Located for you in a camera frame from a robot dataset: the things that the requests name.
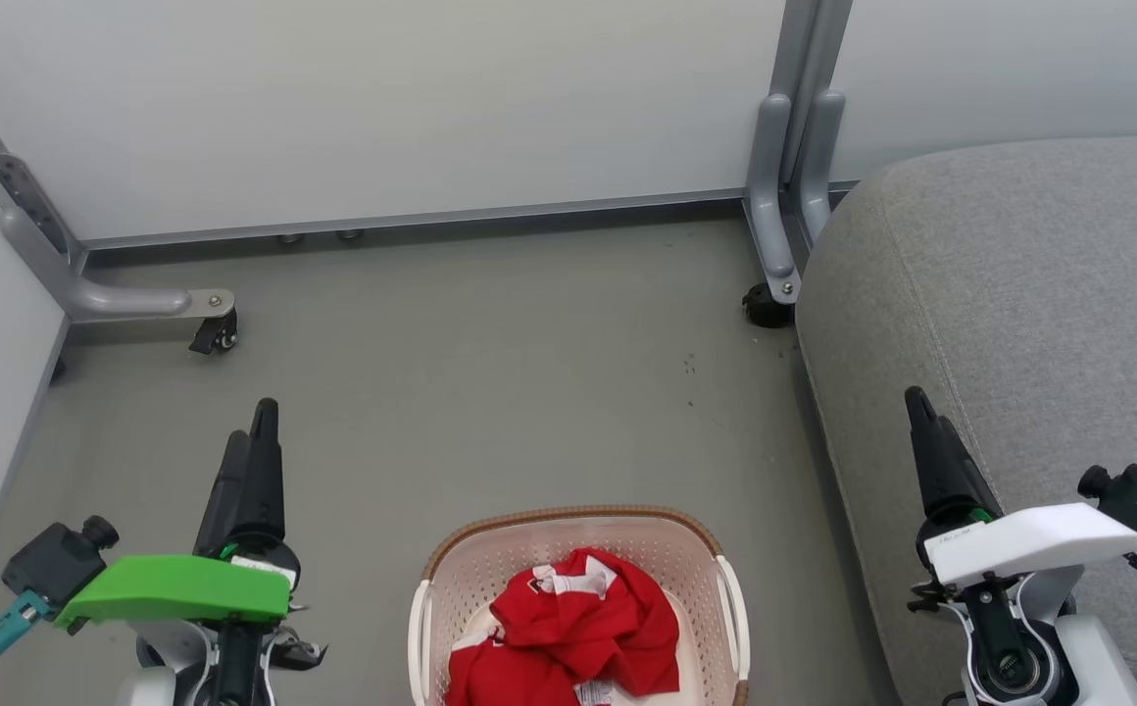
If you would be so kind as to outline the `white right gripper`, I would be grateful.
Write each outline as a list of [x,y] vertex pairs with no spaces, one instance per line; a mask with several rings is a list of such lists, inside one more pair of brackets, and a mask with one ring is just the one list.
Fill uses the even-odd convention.
[[[1002,518],[998,499],[953,422],[936,412],[921,387],[905,389],[905,405],[926,520],[939,517],[958,499]],[[941,585],[966,588],[989,578],[1006,580],[1137,555],[1137,531],[1092,505],[1070,502],[954,529],[926,539],[921,548]]]

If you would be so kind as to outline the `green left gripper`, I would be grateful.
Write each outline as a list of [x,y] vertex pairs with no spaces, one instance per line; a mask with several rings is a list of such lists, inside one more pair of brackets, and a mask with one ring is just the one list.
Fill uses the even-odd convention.
[[[244,528],[238,530],[244,483]],[[198,528],[204,554],[128,555],[107,564],[76,533],[64,554],[78,568],[53,625],[75,633],[89,623],[172,621],[269,625],[289,616],[301,562],[283,540],[280,407],[256,405],[252,425],[229,434]]]

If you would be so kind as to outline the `red shirt with white stripe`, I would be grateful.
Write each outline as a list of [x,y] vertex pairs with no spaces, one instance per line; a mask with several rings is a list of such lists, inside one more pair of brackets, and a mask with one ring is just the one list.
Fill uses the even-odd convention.
[[654,578],[617,555],[576,548],[528,568],[489,612],[498,649],[540,670],[523,681],[536,689],[531,706],[583,706],[576,688],[596,681],[634,698],[681,688],[677,612]]

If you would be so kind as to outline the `grey fabric sofa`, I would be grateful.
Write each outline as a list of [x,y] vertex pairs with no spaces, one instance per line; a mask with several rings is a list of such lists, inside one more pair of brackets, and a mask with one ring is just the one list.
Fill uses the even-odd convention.
[[902,706],[958,686],[927,580],[904,393],[953,420],[1004,510],[1137,464],[1137,135],[911,158],[861,180],[803,273],[800,350]]

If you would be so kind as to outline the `black caster wheel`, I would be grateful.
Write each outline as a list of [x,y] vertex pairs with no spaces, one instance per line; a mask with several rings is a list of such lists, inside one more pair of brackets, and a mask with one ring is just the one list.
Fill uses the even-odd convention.
[[775,301],[771,294],[770,286],[762,282],[752,286],[747,293],[742,294],[744,317],[754,327],[758,329],[787,329],[792,326],[794,307],[792,304]]
[[210,356],[211,352],[227,352],[235,347],[236,340],[238,313],[236,309],[231,309],[223,316],[205,318],[188,349],[201,356]]

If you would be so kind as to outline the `long grey partition foot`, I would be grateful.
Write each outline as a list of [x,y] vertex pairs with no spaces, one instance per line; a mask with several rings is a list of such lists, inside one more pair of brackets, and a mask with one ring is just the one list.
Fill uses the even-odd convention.
[[236,312],[235,294],[224,289],[113,286],[98,284],[70,267],[48,236],[18,206],[0,213],[5,240],[67,317],[77,325],[143,319],[217,319]]

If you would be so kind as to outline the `cream perforated laundry basket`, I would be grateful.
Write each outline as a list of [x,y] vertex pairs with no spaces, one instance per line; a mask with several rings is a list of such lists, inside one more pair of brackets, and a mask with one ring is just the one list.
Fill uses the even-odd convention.
[[407,668],[415,706],[446,706],[449,649],[492,623],[489,607],[511,578],[596,548],[654,578],[677,612],[677,693],[615,706],[745,706],[752,626],[742,585],[716,537],[662,506],[587,505],[523,510],[457,529],[430,555],[408,620]]

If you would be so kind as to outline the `grey upright partition foot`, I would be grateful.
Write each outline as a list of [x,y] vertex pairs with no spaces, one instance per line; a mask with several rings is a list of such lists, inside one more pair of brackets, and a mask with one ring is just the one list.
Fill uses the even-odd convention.
[[811,103],[803,133],[792,191],[800,207],[808,250],[814,249],[816,238],[831,215],[831,166],[845,108],[846,95],[839,90],[825,89]]
[[779,205],[785,133],[791,121],[791,98],[785,94],[773,93],[760,103],[742,201],[763,272],[763,282],[775,304],[787,307],[792,307],[800,294],[800,273],[785,233]]

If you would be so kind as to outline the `left grey partition foot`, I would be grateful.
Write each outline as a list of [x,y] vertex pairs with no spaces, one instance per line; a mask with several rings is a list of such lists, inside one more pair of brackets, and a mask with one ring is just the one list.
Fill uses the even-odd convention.
[[10,200],[22,207],[53,249],[70,264],[70,268],[80,273],[85,261],[84,247],[78,244],[72,230],[64,223],[61,213],[31,173],[27,163],[13,155],[3,138],[0,138],[0,183]]

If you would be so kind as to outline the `grey partition bottom rail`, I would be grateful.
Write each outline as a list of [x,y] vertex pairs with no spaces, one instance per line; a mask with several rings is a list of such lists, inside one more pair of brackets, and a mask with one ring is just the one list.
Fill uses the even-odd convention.
[[188,229],[179,232],[151,233],[133,236],[84,238],[78,242],[88,254],[103,250],[121,250],[126,247],[201,244],[243,238],[282,235],[313,235],[313,233],[337,231],[337,229],[391,229],[434,227],[434,225],[468,223],[470,221],[503,221],[513,218],[543,218],[576,213],[600,213],[637,209],[637,207],[664,207],[681,204],[717,202],[738,200],[745,197],[745,188],[698,189],[698,191],[667,193],[667,196],[630,196],[619,198],[592,198],[592,200],[563,204],[534,204],[511,207],[487,207],[446,213],[424,213],[380,218],[357,218],[341,221],[305,221],[304,223],[264,225],[263,227]]

